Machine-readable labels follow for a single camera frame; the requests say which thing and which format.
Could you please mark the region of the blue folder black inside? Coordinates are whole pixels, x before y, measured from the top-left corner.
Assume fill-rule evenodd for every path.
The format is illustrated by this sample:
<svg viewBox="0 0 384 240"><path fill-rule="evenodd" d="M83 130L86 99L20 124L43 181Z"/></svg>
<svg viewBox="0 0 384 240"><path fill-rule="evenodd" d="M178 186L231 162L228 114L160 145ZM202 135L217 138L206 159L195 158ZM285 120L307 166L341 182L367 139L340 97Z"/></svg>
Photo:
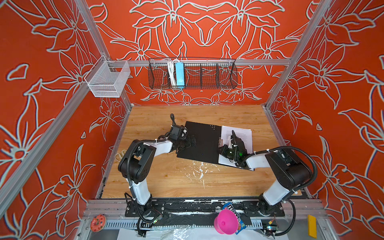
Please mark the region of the blue folder black inside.
<svg viewBox="0 0 384 240"><path fill-rule="evenodd" d="M219 143L222 126L186 122L188 136L195 136L194 147L187 148L177 154L178 158L220 165Z"/></svg>

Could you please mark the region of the printed paper sheet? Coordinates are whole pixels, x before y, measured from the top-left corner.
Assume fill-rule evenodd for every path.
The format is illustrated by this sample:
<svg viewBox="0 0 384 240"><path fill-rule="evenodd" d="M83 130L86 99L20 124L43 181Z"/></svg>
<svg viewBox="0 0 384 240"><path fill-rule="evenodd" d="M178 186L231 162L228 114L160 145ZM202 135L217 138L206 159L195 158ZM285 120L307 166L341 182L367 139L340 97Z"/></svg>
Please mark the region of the printed paper sheet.
<svg viewBox="0 0 384 240"><path fill-rule="evenodd" d="M253 152L252 131L250 129L241 129L241 128L222 126L219 148L224 145L228 145L229 148L231 148L230 141L231 141L232 130L235 131L237 137L243 140L243 142L245 143L245 147L248 151L248 154L250 155ZM227 159L226 157L220 154L219 154L218 163L224 166L240 168L244 170L251 170L251 171L253 170L248 166L247 163L245 167L236 167L235 163L231 162L229 159Z"/></svg>

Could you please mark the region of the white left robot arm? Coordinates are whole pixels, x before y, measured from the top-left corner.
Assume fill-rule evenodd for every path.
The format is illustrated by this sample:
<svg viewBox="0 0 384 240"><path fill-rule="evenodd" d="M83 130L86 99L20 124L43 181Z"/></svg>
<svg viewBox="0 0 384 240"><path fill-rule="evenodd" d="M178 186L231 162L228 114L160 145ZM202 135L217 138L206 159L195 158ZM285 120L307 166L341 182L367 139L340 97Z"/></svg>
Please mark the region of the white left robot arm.
<svg viewBox="0 0 384 240"><path fill-rule="evenodd" d="M152 195L148 189L147 176L155 157L176 153L196 145L194 136L188 134L183 125L177 125L174 114L170 114L171 129L155 140L134 140L121 159L118 170L128 181L133 202L140 211L152 207Z"/></svg>

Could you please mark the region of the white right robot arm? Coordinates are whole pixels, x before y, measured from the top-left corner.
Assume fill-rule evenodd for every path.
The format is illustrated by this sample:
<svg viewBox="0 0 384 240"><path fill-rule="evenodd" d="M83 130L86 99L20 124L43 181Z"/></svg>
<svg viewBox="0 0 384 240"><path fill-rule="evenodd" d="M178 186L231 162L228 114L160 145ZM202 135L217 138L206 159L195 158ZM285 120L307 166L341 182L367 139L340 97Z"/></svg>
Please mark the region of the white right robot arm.
<svg viewBox="0 0 384 240"><path fill-rule="evenodd" d="M244 170L270 167L276 180L258 197L257 211L262 216L275 212L278 204L288 200L298 190L311 185L318 169L315 160L303 150L292 146L248 153L244 141L232 131L230 145L218 148L220 156L228 159L235 167Z"/></svg>

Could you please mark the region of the blue candy bag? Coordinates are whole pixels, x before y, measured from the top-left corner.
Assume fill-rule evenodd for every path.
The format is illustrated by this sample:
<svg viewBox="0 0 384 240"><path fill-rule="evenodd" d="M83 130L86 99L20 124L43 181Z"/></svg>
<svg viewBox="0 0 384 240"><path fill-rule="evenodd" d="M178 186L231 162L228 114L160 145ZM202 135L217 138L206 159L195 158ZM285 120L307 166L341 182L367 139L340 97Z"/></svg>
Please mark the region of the blue candy bag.
<svg viewBox="0 0 384 240"><path fill-rule="evenodd" d="M228 202L228 203L224 204L222 209L223 210L230 210L230 211L232 211L236 215L237 221L238 221L238 227L237 227L237 230L236 230L236 235L238 235L242 230L247 228L247 226L245 225L245 223L241 219L240 214L236 211L233 203Z"/></svg>

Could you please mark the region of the pink funnel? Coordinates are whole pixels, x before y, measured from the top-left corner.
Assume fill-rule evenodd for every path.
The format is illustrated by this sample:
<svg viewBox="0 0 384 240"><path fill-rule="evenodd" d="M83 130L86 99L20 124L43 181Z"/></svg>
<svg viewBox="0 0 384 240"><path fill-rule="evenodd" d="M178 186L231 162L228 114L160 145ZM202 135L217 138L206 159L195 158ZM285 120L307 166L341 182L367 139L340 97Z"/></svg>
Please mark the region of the pink funnel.
<svg viewBox="0 0 384 240"><path fill-rule="evenodd" d="M238 230L239 221L232 211L222 210L214 220L215 230L222 235L232 235Z"/></svg>

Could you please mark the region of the blue box in basket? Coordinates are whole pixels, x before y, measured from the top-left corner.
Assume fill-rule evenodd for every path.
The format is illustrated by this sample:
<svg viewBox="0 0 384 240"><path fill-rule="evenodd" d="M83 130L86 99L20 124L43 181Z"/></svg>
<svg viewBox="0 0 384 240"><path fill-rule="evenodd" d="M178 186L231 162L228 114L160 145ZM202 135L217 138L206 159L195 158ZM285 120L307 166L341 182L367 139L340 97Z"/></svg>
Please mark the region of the blue box in basket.
<svg viewBox="0 0 384 240"><path fill-rule="evenodd" d="M184 63L183 62L175 62L175 70L176 70L176 83L180 89L185 87L185 73L184 73Z"/></svg>

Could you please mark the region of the yellow block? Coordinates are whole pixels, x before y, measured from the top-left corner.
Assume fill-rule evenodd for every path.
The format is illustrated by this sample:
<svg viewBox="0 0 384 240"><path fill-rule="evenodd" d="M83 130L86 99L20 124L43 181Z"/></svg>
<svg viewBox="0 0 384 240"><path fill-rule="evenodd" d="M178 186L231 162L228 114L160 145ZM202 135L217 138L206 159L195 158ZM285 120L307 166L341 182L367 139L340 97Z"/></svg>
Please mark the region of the yellow block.
<svg viewBox="0 0 384 240"><path fill-rule="evenodd" d="M311 238L317 239L317 219L312 215L308 215L308 235Z"/></svg>

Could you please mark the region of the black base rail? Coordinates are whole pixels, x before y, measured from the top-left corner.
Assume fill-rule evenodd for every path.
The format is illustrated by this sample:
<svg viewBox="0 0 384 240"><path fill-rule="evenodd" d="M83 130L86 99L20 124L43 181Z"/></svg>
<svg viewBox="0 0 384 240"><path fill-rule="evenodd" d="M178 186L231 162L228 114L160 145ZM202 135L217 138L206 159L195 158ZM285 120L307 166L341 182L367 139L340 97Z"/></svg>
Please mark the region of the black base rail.
<svg viewBox="0 0 384 240"><path fill-rule="evenodd" d="M139 207L140 213L132 200L127 200L125 217L139 219L143 216L152 223L141 223L144 230L150 228L161 229L170 227L200 227L209 228L214 219L227 203L232 204L233 210L240 216L240 220L250 229L261 229L268 220L284 218L285 212L281 204L273 208L272 213L264 216L258 210L257 198L155 198L150 201L150 212L145 214L145 208Z"/></svg>

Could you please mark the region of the white mesh wall basket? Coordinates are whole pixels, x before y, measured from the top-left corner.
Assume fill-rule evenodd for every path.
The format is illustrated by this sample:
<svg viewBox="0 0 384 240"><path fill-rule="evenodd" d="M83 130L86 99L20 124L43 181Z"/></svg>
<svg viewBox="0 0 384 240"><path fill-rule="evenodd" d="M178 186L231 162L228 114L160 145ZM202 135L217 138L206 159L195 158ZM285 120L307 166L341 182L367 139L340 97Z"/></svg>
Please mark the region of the white mesh wall basket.
<svg viewBox="0 0 384 240"><path fill-rule="evenodd" d="M108 61L101 56L85 76L85 82L97 98L119 98L130 75L127 61Z"/></svg>

